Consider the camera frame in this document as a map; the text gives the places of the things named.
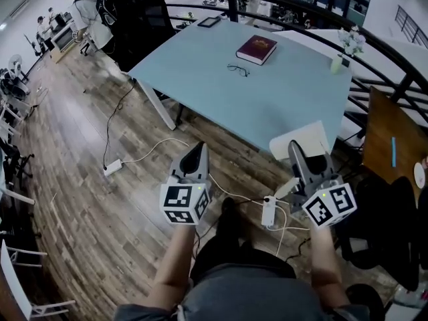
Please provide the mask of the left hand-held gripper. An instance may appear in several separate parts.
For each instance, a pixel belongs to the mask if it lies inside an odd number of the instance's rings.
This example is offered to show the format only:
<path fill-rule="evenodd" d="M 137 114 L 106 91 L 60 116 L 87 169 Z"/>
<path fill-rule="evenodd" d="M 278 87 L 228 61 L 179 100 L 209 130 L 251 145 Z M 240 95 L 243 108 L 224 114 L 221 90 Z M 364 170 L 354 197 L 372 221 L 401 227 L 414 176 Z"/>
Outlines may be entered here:
<path fill-rule="evenodd" d="M 200 158 L 202 173 L 187 175 L 198 170 Z M 210 190 L 209 149 L 198 142 L 173 160 L 173 169 L 160 186 L 160 211 L 170 224 L 198 225 L 212 202 Z"/>

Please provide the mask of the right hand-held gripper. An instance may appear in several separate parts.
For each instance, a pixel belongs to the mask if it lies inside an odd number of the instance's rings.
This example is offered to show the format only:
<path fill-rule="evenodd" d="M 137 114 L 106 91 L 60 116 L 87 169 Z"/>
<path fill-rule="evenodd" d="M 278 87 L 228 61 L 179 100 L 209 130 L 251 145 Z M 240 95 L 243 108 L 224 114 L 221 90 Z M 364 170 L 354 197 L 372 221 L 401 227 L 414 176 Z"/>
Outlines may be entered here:
<path fill-rule="evenodd" d="M 327 152 L 305 157 L 302 147 L 291 140 L 288 154 L 294 176 L 300 182 L 300 191 L 295 189 L 290 195 L 292 213 L 302 210 L 315 228 L 326 228 L 340 223 L 357 210 L 350 185 L 340 175 L 334 175 L 332 159 Z M 309 189 L 308 181 L 320 180 L 324 182 Z"/>

